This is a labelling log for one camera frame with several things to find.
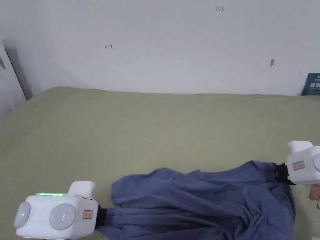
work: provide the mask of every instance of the green bedsheet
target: green bedsheet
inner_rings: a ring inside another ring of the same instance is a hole
[[[0,121],[1,239],[18,239],[13,220],[27,196],[67,192],[75,180],[94,181],[94,198],[110,207],[111,184],[125,175],[282,163],[292,140],[320,145],[319,106],[317,96],[49,89]],[[296,234],[320,236],[316,202],[292,190]]]

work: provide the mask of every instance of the green led light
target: green led light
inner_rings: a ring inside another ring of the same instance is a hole
[[[65,193],[39,193],[40,196],[66,196]]]

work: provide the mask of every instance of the white wall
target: white wall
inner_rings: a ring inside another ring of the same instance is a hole
[[[319,9],[319,0],[0,0],[0,33],[29,97],[55,86],[296,95],[320,72]]]

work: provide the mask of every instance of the blue book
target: blue book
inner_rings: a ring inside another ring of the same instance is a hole
[[[301,96],[320,95],[320,73],[309,73]]]

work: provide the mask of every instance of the wrinkled fabric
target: wrinkled fabric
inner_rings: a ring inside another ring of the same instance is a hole
[[[110,240],[293,239],[290,186],[275,163],[250,161],[224,172],[182,174],[160,168],[112,186],[106,225]]]

